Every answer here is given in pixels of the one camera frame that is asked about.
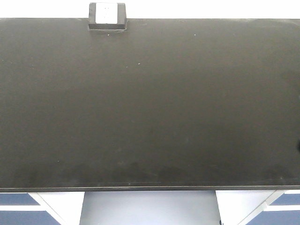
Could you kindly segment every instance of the black tabletop surface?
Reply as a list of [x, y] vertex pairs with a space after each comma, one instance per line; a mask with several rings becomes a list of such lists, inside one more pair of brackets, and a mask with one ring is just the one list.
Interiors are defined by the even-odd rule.
[[0, 19], [0, 191], [300, 188], [300, 20]]

